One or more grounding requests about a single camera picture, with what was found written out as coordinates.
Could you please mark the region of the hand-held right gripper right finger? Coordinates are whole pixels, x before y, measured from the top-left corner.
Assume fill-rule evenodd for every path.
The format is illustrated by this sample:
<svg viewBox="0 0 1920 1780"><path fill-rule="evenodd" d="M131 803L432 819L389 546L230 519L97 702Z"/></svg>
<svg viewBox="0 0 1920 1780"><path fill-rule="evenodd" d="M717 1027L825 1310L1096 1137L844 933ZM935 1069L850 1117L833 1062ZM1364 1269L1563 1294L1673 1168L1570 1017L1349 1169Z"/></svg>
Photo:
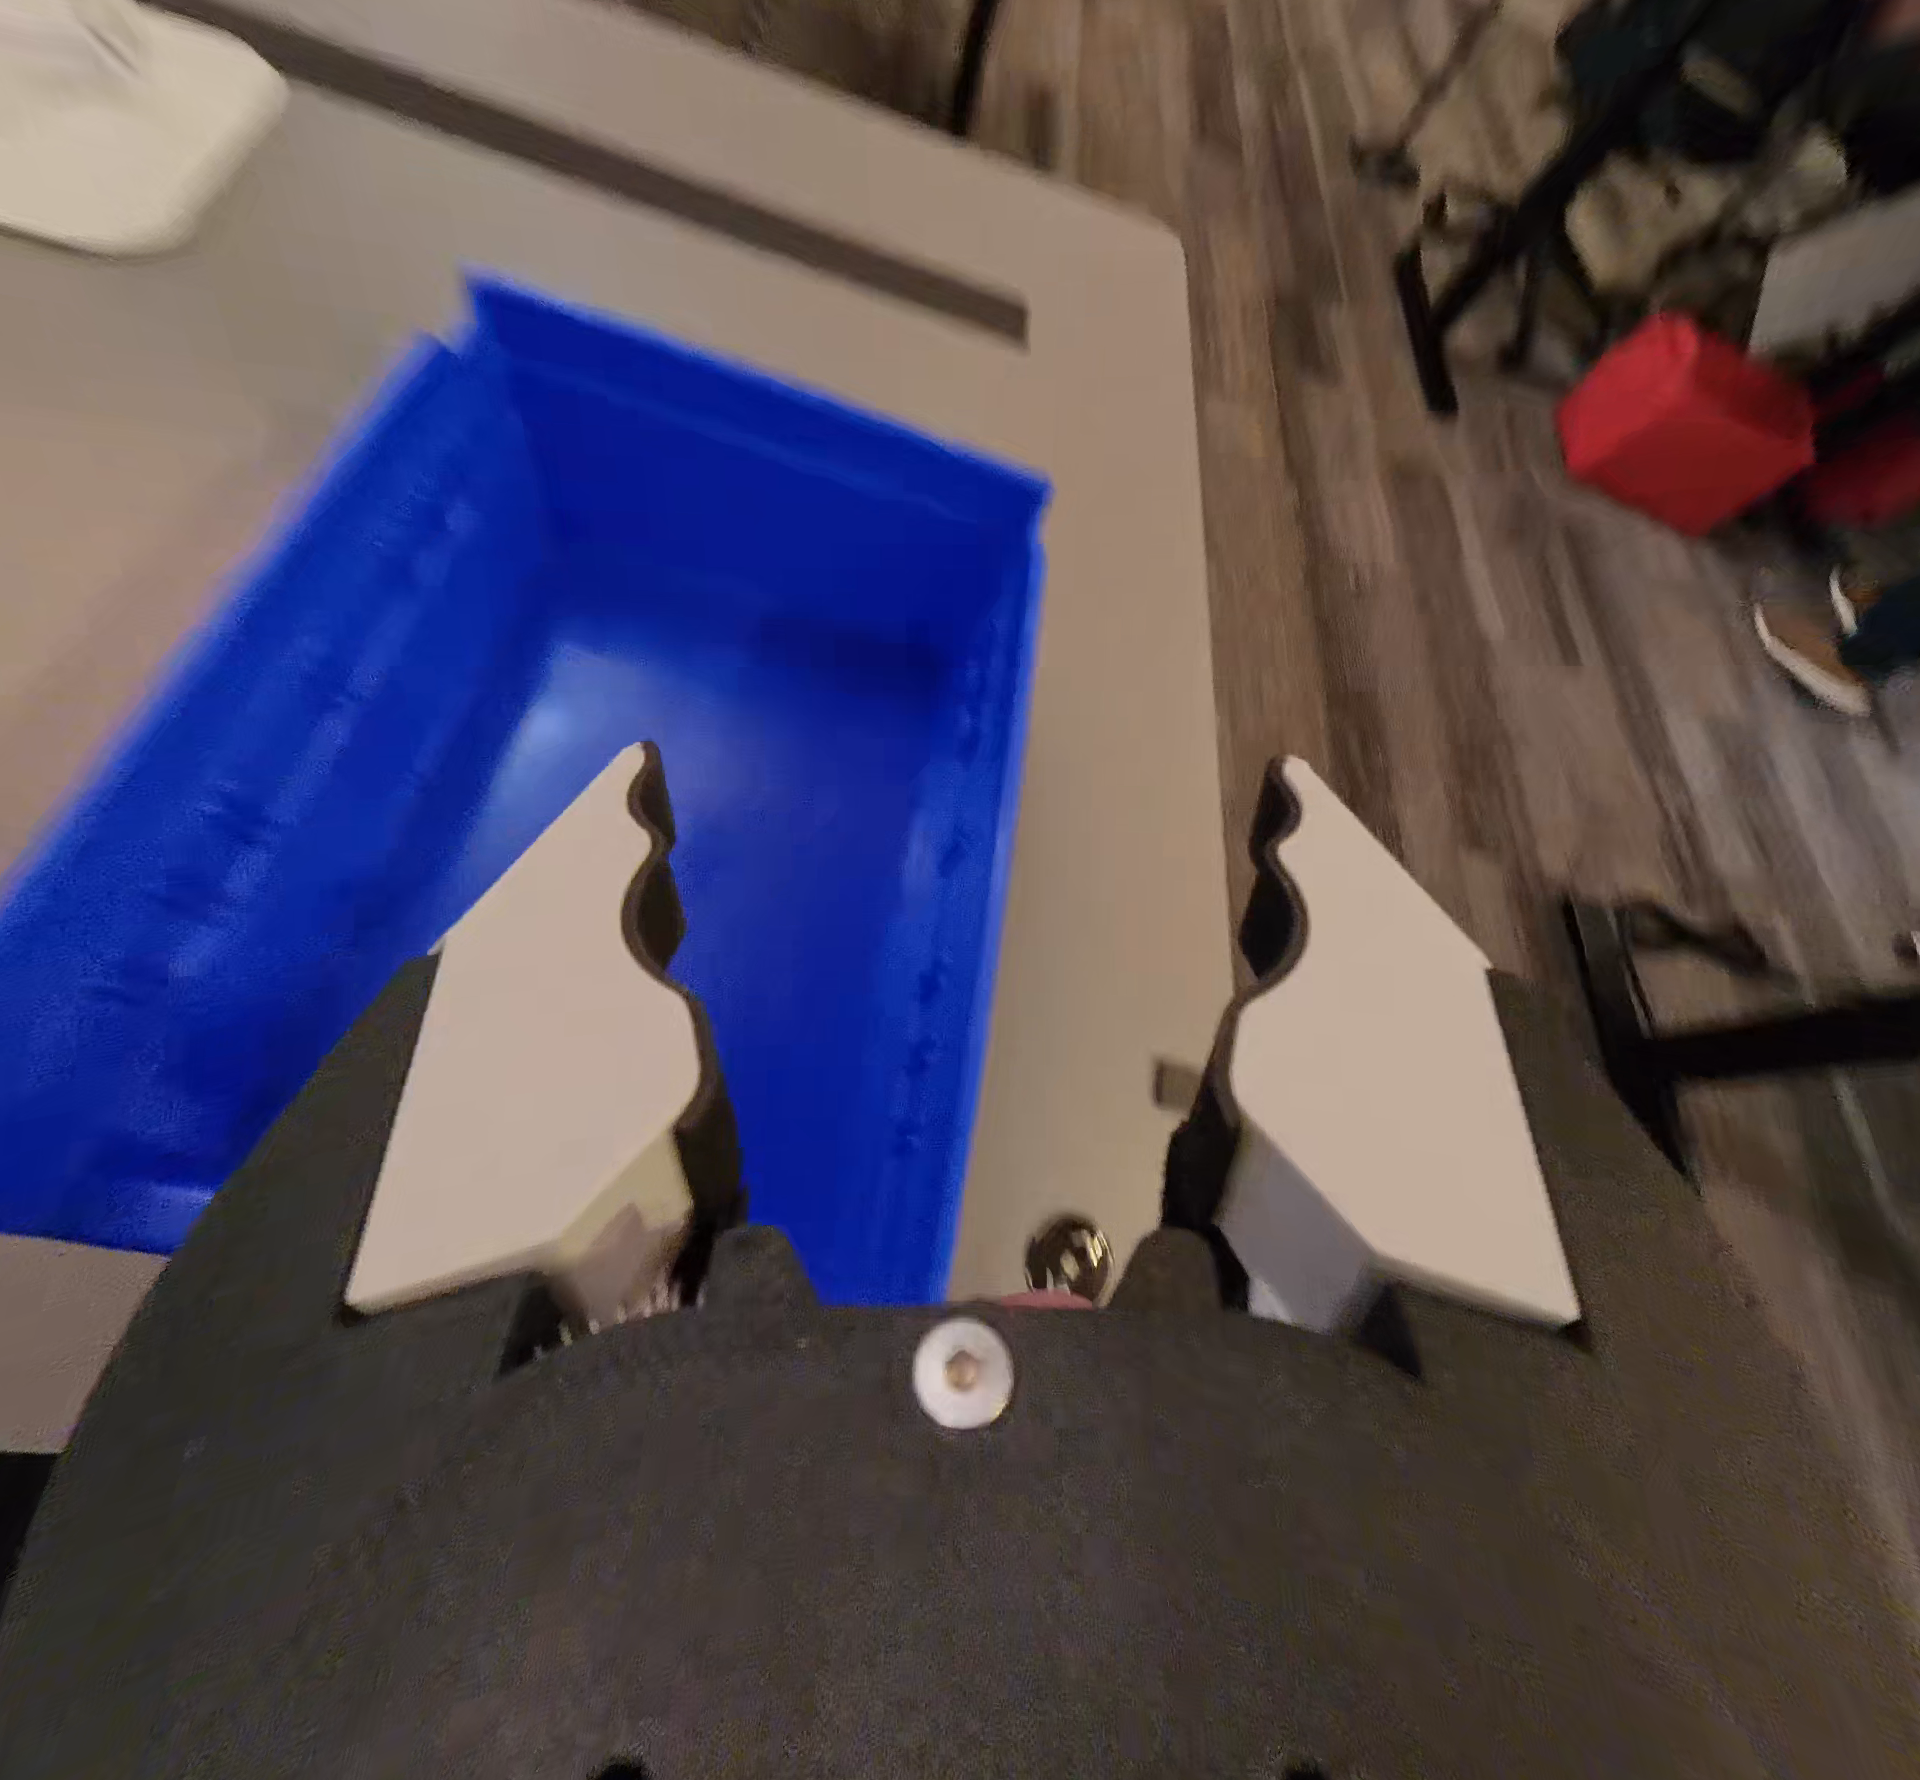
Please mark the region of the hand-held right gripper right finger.
<svg viewBox="0 0 1920 1780"><path fill-rule="evenodd" d="M1409 1288L1581 1321L1494 965L1298 755L1271 760L1221 1008L1163 1160L1162 1221L1225 1304L1353 1336Z"/></svg>

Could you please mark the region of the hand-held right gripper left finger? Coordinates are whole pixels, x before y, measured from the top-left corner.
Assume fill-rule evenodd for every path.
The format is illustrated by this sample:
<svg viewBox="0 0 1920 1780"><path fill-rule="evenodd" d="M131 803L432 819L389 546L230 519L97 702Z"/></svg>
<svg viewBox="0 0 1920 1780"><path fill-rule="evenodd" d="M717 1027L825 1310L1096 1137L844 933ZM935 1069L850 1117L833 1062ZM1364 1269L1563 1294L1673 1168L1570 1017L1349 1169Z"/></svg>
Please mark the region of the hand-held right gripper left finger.
<svg viewBox="0 0 1920 1780"><path fill-rule="evenodd" d="M533 1277L564 1316L690 1307L745 1212L660 749L595 777L438 946L344 1288L358 1316Z"/></svg>

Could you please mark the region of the blue plastic bin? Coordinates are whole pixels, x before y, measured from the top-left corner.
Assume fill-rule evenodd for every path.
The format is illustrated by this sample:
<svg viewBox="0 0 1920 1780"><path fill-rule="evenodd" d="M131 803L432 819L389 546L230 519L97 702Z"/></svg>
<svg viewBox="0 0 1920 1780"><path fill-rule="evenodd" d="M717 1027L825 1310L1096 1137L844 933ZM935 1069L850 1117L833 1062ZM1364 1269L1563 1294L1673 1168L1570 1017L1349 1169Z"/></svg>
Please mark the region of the blue plastic bin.
<svg viewBox="0 0 1920 1780"><path fill-rule="evenodd" d="M943 1298L1043 474L467 280L4 897L4 1234L167 1253L394 972L652 742L747 1210Z"/></svg>

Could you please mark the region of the round metal knob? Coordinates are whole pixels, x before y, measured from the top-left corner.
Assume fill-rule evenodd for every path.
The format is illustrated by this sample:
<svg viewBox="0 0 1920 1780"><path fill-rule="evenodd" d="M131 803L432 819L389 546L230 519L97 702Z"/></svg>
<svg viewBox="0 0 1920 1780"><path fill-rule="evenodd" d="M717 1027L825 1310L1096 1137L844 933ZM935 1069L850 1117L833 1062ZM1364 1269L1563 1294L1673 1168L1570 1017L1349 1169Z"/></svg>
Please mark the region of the round metal knob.
<svg viewBox="0 0 1920 1780"><path fill-rule="evenodd" d="M1048 1216L1024 1242L1021 1280L1036 1304L1097 1307L1113 1277L1113 1249L1087 1216Z"/></svg>

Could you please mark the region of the red bag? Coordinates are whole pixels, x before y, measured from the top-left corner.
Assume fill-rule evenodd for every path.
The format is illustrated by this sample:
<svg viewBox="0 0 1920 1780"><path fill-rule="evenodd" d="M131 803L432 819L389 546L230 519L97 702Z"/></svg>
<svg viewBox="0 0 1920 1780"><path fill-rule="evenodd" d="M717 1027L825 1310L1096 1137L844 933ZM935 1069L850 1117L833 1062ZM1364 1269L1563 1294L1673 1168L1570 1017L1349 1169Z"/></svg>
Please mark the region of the red bag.
<svg viewBox="0 0 1920 1780"><path fill-rule="evenodd" d="M1611 344L1552 422L1578 485L1690 539L1816 460L1805 387L1681 311L1654 311Z"/></svg>

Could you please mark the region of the black chair frame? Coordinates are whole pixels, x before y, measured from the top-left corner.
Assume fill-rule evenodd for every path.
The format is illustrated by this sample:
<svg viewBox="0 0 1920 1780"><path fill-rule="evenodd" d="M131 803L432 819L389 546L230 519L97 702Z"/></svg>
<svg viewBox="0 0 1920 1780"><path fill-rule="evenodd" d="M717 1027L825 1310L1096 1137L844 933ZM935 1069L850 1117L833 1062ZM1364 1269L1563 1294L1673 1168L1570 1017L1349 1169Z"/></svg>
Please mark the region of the black chair frame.
<svg viewBox="0 0 1920 1780"><path fill-rule="evenodd" d="M1476 62L1508 0L1487 0L1462 28L1440 68L1383 142L1356 138L1353 176L1402 190L1415 217L1389 280L1404 347L1425 412L1459 410L1452 364L1455 328L1502 282L1515 288L1515 313L1499 369L1530 365L1541 299L1560 276L1603 324L1610 304L1571 238L1571 206L1602 169L1623 158L1670 155L1693 166L1732 166L1756 155L1793 112L1786 46L1793 21L1812 16L1797 0L1585 0L1571 16L1571 51L1556 58L1548 95L1563 128L1526 182L1502 195L1469 183L1423 178L1421 130Z"/></svg>

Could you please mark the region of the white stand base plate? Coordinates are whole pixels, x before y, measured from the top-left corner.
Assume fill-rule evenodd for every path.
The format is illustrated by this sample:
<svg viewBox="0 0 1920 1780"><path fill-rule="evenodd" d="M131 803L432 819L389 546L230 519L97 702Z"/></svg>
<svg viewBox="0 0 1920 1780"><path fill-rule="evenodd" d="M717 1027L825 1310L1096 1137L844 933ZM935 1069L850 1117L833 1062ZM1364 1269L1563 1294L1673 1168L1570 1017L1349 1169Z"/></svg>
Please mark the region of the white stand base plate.
<svg viewBox="0 0 1920 1780"><path fill-rule="evenodd" d="M257 49L200 19L2 0L2 230L111 260L173 251L288 95Z"/></svg>

